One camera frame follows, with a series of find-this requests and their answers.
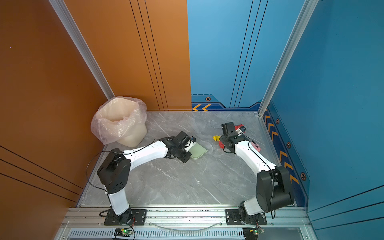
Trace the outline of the yellow paper ball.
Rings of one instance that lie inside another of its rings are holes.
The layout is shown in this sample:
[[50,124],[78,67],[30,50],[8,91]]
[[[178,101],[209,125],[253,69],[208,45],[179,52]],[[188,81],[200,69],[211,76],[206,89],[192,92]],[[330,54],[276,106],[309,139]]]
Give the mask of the yellow paper ball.
[[215,142],[219,142],[220,141],[220,136],[215,135],[215,136],[213,136],[213,139],[214,139]]

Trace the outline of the green dustpan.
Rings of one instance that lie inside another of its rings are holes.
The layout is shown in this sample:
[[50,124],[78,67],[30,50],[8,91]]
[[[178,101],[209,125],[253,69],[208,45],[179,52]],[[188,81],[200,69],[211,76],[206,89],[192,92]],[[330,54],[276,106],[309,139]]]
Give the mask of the green dustpan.
[[203,156],[205,153],[208,152],[207,149],[205,149],[203,146],[201,146],[199,143],[195,143],[189,150],[191,153],[191,158],[196,160]]

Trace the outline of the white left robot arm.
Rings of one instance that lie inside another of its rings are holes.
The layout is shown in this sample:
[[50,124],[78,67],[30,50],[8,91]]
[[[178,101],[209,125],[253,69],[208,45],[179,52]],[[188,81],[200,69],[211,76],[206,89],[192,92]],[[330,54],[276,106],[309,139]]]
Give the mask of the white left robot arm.
[[126,193],[130,172],[157,159],[176,158],[186,163],[191,158],[191,149],[196,143],[195,137],[181,131],[177,136],[155,139],[141,148],[126,151],[111,150],[97,171],[110,201],[111,210],[107,215],[117,220],[119,225],[131,225],[134,214]]

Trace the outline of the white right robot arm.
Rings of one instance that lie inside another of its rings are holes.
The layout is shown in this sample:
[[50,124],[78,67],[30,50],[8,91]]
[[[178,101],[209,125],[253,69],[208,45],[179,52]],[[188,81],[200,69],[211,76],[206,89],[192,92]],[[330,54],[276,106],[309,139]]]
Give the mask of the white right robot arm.
[[267,160],[244,129],[236,129],[232,122],[222,124],[220,142],[230,154],[240,157],[257,177],[255,196],[239,205],[241,221],[249,225],[265,213],[272,213],[274,217],[276,210],[293,205],[295,196],[289,171]]

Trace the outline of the small pink crumpled paper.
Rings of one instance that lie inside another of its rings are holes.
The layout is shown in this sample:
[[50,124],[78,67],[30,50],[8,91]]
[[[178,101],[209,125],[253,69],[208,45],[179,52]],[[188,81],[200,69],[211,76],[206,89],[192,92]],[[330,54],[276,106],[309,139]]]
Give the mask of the small pink crumpled paper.
[[253,148],[257,151],[257,152],[260,152],[261,151],[261,148],[258,144],[254,143],[254,142],[251,142],[251,145],[253,146]]

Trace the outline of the right controller board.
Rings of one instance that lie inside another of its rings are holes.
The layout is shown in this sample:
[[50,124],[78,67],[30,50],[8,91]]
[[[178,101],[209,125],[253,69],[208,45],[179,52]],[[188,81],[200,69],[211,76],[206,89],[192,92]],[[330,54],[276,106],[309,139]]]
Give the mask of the right controller board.
[[245,240],[258,240],[259,236],[264,233],[264,229],[243,228],[243,236]]

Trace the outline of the controller board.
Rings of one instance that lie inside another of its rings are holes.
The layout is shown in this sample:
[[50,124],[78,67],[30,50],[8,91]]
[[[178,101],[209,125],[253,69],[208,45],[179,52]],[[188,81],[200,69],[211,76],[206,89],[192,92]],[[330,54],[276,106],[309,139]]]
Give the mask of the controller board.
[[123,229],[115,229],[114,239],[117,240],[134,240],[135,239],[135,231],[128,228]]
[[258,240],[259,236],[264,233],[264,229],[243,228],[243,236],[245,240]]

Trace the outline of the left controller board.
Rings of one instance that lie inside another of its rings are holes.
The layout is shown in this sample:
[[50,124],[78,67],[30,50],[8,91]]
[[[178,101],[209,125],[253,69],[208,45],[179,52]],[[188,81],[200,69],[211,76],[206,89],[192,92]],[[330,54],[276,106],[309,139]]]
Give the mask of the left controller board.
[[135,231],[128,228],[123,229],[115,229],[114,239],[117,240],[134,240],[135,239]]

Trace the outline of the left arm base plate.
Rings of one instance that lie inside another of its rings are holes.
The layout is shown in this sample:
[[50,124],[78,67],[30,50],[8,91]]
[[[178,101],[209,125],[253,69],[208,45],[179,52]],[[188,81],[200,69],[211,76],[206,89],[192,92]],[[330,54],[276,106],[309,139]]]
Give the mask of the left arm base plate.
[[112,209],[109,209],[105,216],[105,226],[143,226],[147,217],[146,209],[128,209],[118,216]]

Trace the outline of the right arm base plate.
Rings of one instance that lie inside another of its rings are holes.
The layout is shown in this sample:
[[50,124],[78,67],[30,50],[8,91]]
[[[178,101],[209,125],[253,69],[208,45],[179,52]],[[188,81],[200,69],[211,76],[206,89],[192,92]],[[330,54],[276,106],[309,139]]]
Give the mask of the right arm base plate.
[[229,226],[235,225],[252,225],[252,226],[266,226],[267,218],[265,213],[256,215],[248,215],[243,209],[226,209],[226,223]]

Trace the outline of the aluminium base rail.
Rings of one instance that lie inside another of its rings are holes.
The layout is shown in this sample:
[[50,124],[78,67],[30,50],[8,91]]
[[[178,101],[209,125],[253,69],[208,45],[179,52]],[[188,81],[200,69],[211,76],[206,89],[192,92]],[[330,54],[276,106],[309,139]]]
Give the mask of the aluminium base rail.
[[134,240],[244,240],[243,228],[264,229],[258,240],[315,240],[317,236],[303,208],[287,207],[265,214],[266,226],[226,223],[226,209],[233,206],[144,206],[143,226],[105,226],[108,208],[70,208],[56,240],[117,240],[115,229],[135,231]]

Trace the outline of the aluminium corner post right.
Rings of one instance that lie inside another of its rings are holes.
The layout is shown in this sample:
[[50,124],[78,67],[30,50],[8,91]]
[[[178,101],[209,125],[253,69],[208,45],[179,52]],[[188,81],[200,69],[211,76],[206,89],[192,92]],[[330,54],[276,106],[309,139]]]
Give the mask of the aluminium corner post right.
[[313,15],[313,12],[318,4],[319,0],[306,0],[299,13],[299,16],[292,29],[290,37],[284,48],[282,56],[278,62],[275,72],[271,78],[271,81],[267,87],[263,100],[258,110],[259,117],[262,117],[270,104],[272,97],[284,75],[284,72],[297,48],[298,43]]

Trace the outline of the aluminium corner post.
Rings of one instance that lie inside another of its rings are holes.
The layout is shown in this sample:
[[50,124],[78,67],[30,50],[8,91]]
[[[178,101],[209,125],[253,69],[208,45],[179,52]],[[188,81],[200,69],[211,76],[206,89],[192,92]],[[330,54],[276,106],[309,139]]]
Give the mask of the aluminium corner post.
[[271,81],[267,87],[263,100],[258,110],[259,117],[262,117],[270,104],[272,97],[284,75],[284,72],[297,48],[298,43],[313,15],[313,12],[318,4],[319,0],[306,0],[299,13],[299,16],[292,29],[290,37],[284,48],[282,56],[278,62],[275,72],[271,78]]
[[49,2],[107,99],[114,98],[115,94],[112,88],[110,87],[91,49],[72,17],[65,1],[49,0]]

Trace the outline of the aluminium corner post left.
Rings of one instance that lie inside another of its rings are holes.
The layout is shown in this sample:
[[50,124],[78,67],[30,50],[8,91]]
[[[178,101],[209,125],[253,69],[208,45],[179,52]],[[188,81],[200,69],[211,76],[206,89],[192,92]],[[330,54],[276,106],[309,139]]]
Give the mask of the aluminium corner post left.
[[114,98],[115,94],[112,88],[110,87],[91,49],[72,17],[65,1],[49,0],[49,2],[107,99]]

